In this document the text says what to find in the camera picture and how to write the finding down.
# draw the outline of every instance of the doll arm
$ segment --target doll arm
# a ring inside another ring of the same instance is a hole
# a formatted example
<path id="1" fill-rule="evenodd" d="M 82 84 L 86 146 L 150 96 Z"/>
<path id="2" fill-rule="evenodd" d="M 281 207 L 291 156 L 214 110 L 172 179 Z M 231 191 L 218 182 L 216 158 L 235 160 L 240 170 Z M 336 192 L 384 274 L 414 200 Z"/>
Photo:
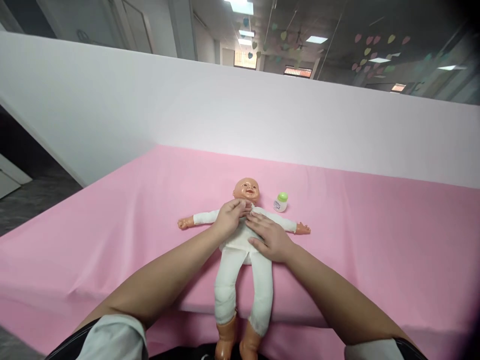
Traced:
<path id="1" fill-rule="evenodd" d="M 201 224 L 213 224 L 217 220 L 220 210 L 214 210 L 210 212 L 200 212 L 190 217 L 181 218 L 178 220 L 178 227 L 182 230 L 193 228 L 195 225 Z"/>

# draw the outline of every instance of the white partition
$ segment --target white partition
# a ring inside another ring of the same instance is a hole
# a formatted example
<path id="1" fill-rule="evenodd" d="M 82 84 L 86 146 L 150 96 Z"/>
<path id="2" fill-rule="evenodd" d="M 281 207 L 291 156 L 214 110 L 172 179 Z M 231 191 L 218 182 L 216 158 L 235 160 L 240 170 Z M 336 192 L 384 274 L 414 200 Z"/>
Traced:
<path id="1" fill-rule="evenodd" d="M 478 106 L 4 31 L 0 49 L 0 104 L 84 186 L 163 144 L 480 188 Z"/>

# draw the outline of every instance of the white pant leg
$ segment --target white pant leg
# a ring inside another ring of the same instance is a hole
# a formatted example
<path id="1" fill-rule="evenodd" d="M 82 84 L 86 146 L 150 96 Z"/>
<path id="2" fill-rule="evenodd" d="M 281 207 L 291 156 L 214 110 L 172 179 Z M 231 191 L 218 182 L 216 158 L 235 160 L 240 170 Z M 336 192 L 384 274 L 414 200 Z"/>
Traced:
<path id="1" fill-rule="evenodd" d="M 272 262 L 259 252 L 251 253 L 250 259 L 255 295 L 248 320 L 253 330 L 263 337 L 269 328 L 272 302 L 274 300 Z"/>
<path id="2" fill-rule="evenodd" d="M 248 254 L 247 251 L 230 247 L 225 247 L 221 252 L 220 267 L 215 280 L 215 319 L 217 324 L 226 324 L 234 317 L 237 302 L 235 283 Z"/>

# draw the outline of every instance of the pink table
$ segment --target pink table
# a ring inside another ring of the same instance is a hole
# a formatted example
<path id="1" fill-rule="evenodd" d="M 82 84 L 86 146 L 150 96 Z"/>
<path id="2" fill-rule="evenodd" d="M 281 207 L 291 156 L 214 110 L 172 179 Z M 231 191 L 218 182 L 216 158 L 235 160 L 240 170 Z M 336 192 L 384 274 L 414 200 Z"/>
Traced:
<path id="1" fill-rule="evenodd" d="M 178 218 L 218 209 L 245 176 L 258 180 L 267 210 L 278 192 L 288 192 L 284 216 L 312 228 L 293 240 L 365 292 L 414 340 L 423 339 L 428 356 L 439 349 L 447 356 L 445 349 L 468 330 L 478 294 L 480 190 L 166 146 L 0 238 L 0 324 L 48 353 L 130 274 L 202 230 L 180 231 Z M 178 304 L 196 314 L 177 313 L 155 325 L 151 351 L 215 341 L 219 258 L 217 251 Z M 273 277 L 274 324 L 265 354 L 296 358 L 294 334 L 301 333 L 306 358 L 341 356 L 331 331 L 312 328 L 326 324 L 306 291 L 281 265 Z M 249 267 L 240 272 L 237 294 L 246 318 L 253 300 Z M 52 332 L 39 328 L 41 320 Z M 189 335 L 165 327 L 171 322 L 178 329 L 187 324 Z"/>

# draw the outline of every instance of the baby doll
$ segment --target baby doll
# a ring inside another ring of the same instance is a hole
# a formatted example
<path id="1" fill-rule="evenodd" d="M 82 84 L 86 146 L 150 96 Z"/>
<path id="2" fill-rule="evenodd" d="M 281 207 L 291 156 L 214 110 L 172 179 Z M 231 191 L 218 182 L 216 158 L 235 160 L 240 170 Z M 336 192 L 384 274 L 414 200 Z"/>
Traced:
<path id="1" fill-rule="evenodd" d="M 252 178 L 240 180 L 233 189 L 233 197 L 247 199 L 252 203 L 253 212 L 263 214 L 279 224 L 285 231 L 295 234 L 310 234 L 310 228 L 301 222 L 284 219 L 255 206 L 260 198 L 259 184 Z M 180 229 L 200 224 L 212 224 L 219 210 L 202 212 L 180 219 Z M 258 252 L 248 241 L 249 238 L 261 239 L 245 225 L 245 219 L 239 220 L 236 231 L 220 246 L 221 260 L 215 281 L 215 319 L 219 340 L 216 344 L 215 359 L 229 360 L 235 344 L 236 330 L 236 291 L 235 283 L 242 264 L 251 265 L 253 272 L 254 298 L 250 317 L 243 340 L 240 342 L 240 355 L 243 360 L 256 360 L 258 348 L 269 327 L 272 312 L 274 285 L 272 262 Z"/>

